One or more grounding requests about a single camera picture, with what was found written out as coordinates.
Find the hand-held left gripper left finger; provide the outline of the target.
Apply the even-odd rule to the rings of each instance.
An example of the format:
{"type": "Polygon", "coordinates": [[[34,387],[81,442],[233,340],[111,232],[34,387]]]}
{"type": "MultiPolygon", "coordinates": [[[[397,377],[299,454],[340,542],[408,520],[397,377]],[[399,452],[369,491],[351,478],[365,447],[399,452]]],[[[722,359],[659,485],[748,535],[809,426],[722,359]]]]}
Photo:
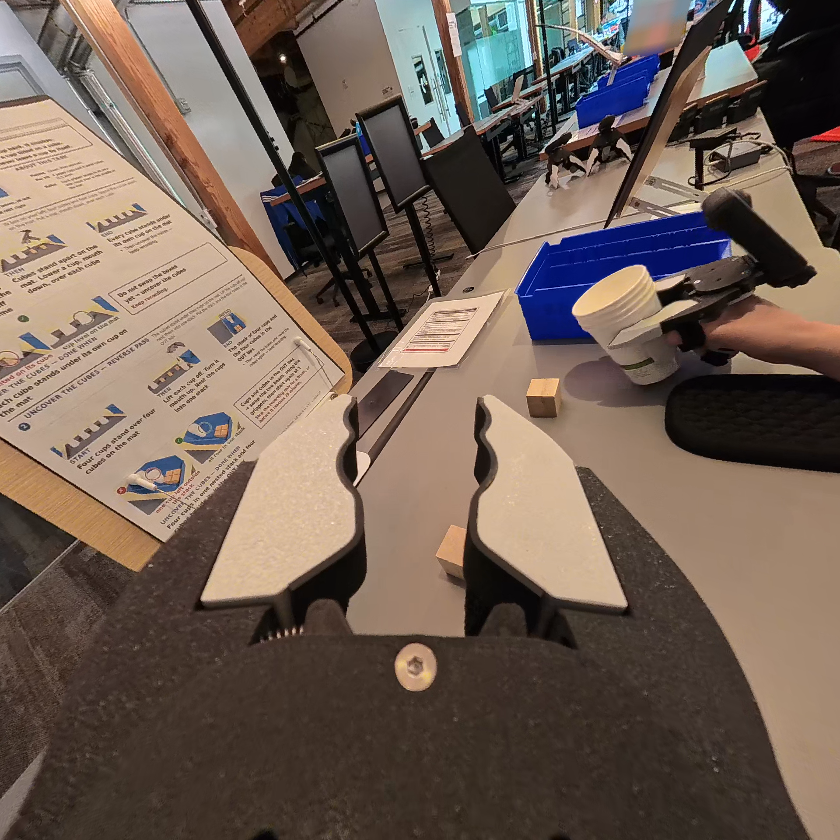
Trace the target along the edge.
{"type": "Polygon", "coordinates": [[[259,456],[201,593],[204,608],[269,606],[279,629],[331,600],[346,612],[366,575],[356,399],[344,394],[259,456]]]}

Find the white paper cup stack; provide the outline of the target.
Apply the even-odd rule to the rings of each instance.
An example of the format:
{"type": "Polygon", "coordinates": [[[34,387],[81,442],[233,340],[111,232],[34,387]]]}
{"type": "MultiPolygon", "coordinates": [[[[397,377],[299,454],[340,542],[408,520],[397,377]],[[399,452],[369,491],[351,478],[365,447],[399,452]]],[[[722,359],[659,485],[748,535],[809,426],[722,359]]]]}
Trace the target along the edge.
{"type": "Polygon", "coordinates": [[[636,343],[625,349],[610,350],[607,345],[626,327],[662,309],[657,295],[650,296],[633,311],[616,313],[612,318],[598,318],[580,327],[598,343],[627,378],[638,385],[661,382],[679,368],[676,350],[664,338],[636,343]]]}

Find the blue plastic bin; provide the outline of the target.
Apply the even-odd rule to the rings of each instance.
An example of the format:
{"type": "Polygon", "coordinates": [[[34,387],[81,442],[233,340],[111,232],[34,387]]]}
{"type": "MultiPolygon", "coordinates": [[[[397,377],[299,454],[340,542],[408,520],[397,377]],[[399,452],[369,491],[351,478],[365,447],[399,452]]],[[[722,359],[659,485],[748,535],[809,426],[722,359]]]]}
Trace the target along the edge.
{"type": "Polygon", "coordinates": [[[656,218],[544,242],[516,288],[532,340],[587,337],[572,307],[596,282],[633,265],[660,280],[732,255],[729,236],[702,213],[656,218]]]}

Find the wooden cube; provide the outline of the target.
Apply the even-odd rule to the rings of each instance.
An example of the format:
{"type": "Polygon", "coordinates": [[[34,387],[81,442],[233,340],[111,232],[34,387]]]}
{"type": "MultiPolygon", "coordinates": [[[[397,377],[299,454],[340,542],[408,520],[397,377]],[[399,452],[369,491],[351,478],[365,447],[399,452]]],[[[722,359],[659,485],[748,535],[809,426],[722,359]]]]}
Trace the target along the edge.
{"type": "Polygon", "coordinates": [[[435,557],[447,576],[463,581],[467,530],[456,525],[448,527],[437,548],[435,557]]]}
{"type": "Polygon", "coordinates": [[[562,403],[559,378],[533,378],[526,393],[528,414],[532,418],[555,418],[562,403]]]}

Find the person's right hand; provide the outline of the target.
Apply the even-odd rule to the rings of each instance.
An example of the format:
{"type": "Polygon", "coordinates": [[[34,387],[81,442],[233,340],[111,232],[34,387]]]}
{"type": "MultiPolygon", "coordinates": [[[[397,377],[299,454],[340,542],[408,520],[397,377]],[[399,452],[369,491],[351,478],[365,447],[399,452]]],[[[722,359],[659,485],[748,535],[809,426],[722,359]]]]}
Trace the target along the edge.
{"type": "Polygon", "coordinates": [[[744,353],[759,361],[791,364],[809,322],[760,297],[727,307],[720,317],[701,321],[700,349],[744,353]]]}

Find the grey power adapter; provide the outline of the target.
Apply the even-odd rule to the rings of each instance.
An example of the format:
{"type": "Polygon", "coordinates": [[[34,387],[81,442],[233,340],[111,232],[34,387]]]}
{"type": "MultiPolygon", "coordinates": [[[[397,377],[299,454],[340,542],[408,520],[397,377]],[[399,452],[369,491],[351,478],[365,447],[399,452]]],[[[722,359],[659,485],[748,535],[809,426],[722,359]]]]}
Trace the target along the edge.
{"type": "Polygon", "coordinates": [[[764,143],[756,140],[727,142],[709,153],[708,164],[721,175],[729,175],[756,165],[765,155],[764,143]]]}

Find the black textured cushion pad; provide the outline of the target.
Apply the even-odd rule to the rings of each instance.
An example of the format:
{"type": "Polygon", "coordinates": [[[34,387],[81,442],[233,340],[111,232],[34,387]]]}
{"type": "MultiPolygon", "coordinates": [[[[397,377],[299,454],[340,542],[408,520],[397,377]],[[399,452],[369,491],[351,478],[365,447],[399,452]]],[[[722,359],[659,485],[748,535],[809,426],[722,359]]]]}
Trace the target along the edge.
{"type": "Polygon", "coordinates": [[[839,472],[839,383],[819,374],[709,374],[677,384],[665,432],[693,455],[839,472]]]}

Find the black rectangular desk plate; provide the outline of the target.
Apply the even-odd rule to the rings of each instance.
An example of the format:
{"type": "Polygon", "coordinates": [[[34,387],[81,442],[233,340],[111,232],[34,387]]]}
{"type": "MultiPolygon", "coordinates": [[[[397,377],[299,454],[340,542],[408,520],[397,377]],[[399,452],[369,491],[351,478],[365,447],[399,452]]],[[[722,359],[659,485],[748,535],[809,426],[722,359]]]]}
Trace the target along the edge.
{"type": "Polygon", "coordinates": [[[394,400],[413,382],[413,375],[389,370],[357,401],[359,437],[362,438],[394,400]]]}

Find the idle black white gripper device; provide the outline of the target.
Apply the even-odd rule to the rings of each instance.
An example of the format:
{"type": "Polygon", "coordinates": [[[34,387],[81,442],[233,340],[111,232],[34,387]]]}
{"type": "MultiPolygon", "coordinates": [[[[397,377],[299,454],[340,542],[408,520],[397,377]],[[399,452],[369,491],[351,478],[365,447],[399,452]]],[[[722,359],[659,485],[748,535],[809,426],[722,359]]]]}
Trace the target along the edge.
{"type": "Polygon", "coordinates": [[[569,149],[571,140],[572,132],[565,132],[545,146],[548,168],[544,181],[552,190],[565,189],[571,179],[587,176],[585,165],[569,149]]]}
{"type": "Polygon", "coordinates": [[[614,160],[633,160],[633,151],[624,133],[618,129],[621,118],[614,114],[606,115],[597,126],[597,135],[591,145],[585,164],[585,175],[589,176],[596,166],[614,160]]]}

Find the tilted dark stand board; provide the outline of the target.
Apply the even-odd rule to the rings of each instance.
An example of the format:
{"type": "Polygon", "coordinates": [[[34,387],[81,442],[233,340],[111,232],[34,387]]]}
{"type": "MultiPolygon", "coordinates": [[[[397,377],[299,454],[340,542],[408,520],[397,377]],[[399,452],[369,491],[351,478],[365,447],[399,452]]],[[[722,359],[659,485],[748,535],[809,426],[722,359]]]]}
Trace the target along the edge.
{"type": "Polygon", "coordinates": [[[705,69],[712,43],[732,5],[731,1],[719,2],[703,17],[696,18],[682,46],[675,55],[665,84],[636,153],[626,171],[624,180],[605,221],[608,228],[618,219],[638,190],[653,174],[664,151],[670,134],[676,126],[688,99],[705,69]]]}

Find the black pole with round base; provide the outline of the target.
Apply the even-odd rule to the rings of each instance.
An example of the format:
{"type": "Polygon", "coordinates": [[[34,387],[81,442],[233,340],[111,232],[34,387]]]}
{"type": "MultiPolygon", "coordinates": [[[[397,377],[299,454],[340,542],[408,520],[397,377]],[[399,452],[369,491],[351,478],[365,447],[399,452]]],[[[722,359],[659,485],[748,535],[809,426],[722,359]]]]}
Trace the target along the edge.
{"type": "Polygon", "coordinates": [[[313,243],[315,244],[315,246],[318,249],[318,252],[320,253],[324,265],[329,268],[330,274],[334,281],[334,285],[341,292],[353,317],[355,318],[358,326],[360,327],[360,330],[363,333],[364,340],[354,348],[350,355],[350,361],[357,371],[364,373],[382,355],[389,343],[393,341],[393,339],[389,337],[391,333],[388,331],[374,333],[372,331],[371,326],[369,324],[369,319],[360,309],[351,290],[348,288],[348,285],[344,280],[339,263],[333,257],[333,254],[331,253],[325,240],[321,236],[319,228],[317,227],[313,217],[309,213],[309,210],[307,209],[303,198],[298,192],[297,186],[294,184],[292,177],[289,174],[289,171],[280,156],[279,150],[277,148],[277,145],[274,143],[273,137],[269,134],[265,124],[259,117],[256,107],[250,99],[250,96],[248,95],[247,90],[245,89],[245,86],[242,83],[242,80],[239,78],[238,73],[235,70],[232,62],[230,61],[226,50],[219,41],[215,29],[209,21],[209,18],[203,11],[201,2],[187,1],[186,5],[188,6],[196,22],[196,25],[199,27],[208,47],[212,51],[213,56],[215,57],[215,60],[218,63],[221,71],[223,72],[229,86],[233,90],[236,99],[238,100],[241,108],[244,110],[246,118],[250,122],[259,141],[263,145],[271,163],[275,166],[276,173],[279,176],[283,186],[286,187],[287,198],[291,200],[293,206],[297,209],[298,213],[300,214],[301,219],[306,229],[308,230],[313,243]]]}

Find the distant blue bin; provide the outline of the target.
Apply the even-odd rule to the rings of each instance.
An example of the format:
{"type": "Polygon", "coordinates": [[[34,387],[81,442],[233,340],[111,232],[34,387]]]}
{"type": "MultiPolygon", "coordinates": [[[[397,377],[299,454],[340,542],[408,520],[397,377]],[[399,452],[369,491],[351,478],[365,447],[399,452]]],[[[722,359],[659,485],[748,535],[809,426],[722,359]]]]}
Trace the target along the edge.
{"type": "Polygon", "coordinates": [[[653,54],[619,67],[613,82],[598,80],[596,89],[576,102],[579,130],[599,123],[606,116],[620,116],[640,108],[659,71],[659,55],[653,54]]]}

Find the laminated paper sheet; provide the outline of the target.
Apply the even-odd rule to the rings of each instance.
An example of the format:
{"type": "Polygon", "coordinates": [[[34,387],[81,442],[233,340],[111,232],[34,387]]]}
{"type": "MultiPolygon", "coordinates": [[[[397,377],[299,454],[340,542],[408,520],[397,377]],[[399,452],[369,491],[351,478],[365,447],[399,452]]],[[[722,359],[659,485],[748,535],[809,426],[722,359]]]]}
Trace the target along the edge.
{"type": "Polygon", "coordinates": [[[377,367],[413,371],[456,368],[511,291],[430,302],[377,367]]]}

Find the black display screen on stand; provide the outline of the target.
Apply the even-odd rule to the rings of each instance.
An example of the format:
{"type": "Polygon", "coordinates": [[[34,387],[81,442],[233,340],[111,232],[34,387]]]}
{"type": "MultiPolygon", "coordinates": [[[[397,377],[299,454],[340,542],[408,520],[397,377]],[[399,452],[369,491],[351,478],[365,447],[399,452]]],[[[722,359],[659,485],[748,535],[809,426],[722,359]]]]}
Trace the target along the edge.
{"type": "Polygon", "coordinates": [[[439,271],[422,230],[415,203],[431,191],[421,166],[421,153],[415,140],[403,97],[397,94],[356,113],[377,171],[384,183],[395,214],[403,213],[415,238],[429,286],[439,298],[439,271]]]}
{"type": "Polygon", "coordinates": [[[396,306],[375,254],[376,246],[389,237],[390,231],[360,138],[350,133],[319,146],[316,153],[322,174],[338,205],[339,215],[349,232],[353,255],[356,258],[366,257],[371,262],[391,319],[401,331],[406,310],[396,306]]]}

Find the wooden post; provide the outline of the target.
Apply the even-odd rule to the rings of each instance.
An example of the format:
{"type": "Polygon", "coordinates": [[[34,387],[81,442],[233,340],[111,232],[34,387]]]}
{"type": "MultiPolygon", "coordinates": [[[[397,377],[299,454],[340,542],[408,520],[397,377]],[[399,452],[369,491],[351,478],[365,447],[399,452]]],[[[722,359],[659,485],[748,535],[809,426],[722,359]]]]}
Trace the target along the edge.
{"type": "Polygon", "coordinates": [[[455,98],[458,118],[464,124],[474,121],[473,111],[466,85],[466,75],[462,60],[462,48],[459,38],[457,18],[449,1],[431,1],[437,30],[444,52],[444,61],[453,96],[455,98]]]}
{"type": "Polygon", "coordinates": [[[62,1],[61,5],[165,148],[171,163],[182,172],[222,240],[262,259],[278,273],[118,9],[109,1],[62,1]]]}

